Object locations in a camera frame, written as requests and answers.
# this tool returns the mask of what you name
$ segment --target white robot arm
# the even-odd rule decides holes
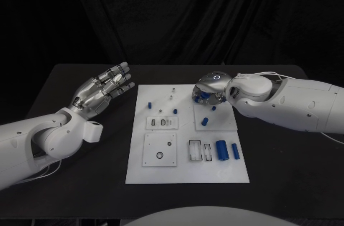
[[[0,126],[0,190],[37,173],[52,163],[69,157],[82,140],[98,142],[102,125],[89,119],[96,116],[134,83],[127,62],[91,78],[79,87],[70,106],[45,115]],[[32,141],[45,155],[34,157]]]
[[[298,131],[344,134],[344,89],[291,77],[270,81],[262,75],[278,74],[232,78],[223,72],[209,73],[194,86],[193,100],[210,105],[227,100],[246,117]]]

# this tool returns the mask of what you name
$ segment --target black backdrop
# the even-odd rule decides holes
[[[311,79],[344,85],[342,0],[0,4],[0,123],[24,117],[57,63],[296,64]]]

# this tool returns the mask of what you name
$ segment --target black table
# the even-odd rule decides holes
[[[56,65],[27,118],[69,105],[89,77],[112,65]],[[209,71],[275,71],[306,78],[294,65],[132,65],[135,84],[194,84]],[[249,184],[125,185],[137,87],[92,120],[99,143],[83,143],[49,177],[0,191],[0,218],[140,218],[187,206],[226,206],[276,217],[344,218],[344,146],[321,134],[298,132],[234,111]]]

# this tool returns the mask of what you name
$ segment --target circular hole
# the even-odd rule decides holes
[[[164,155],[163,155],[163,152],[158,152],[158,153],[157,153],[157,159],[161,159],[163,156],[164,156]]]

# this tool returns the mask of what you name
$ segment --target peg board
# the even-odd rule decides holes
[[[204,115],[209,110],[209,122],[230,121],[230,125],[234,126],[233,130],[196,130],[194,105],[200,104],[191,100],[193,87],[194,85],[138,85],[127,184],[249,183],[237,130],[234,130],[236,121],[232,105],[229,102],[222,103],[219,105],[220,111],[210,111],[209,106],[203,105],[196,108],[200,108],[200,115]],[[148,102],[152,103],[151,109],[148,109]],[[147,129],[148,116],[177,116],[178,129]],[[142,166],[147,133],[175,133],[177,157],[174,167]],[[201,161],[190,161],[190,140],[200,140]],[[227,145],[229,160],[226,161],[217,159],[214,143],[219,140],[224,140]],[[233,156],[233,143],[237,146],[239,160],[234,160]],[[204,144],[210,144],[211,161],[204,159]]]

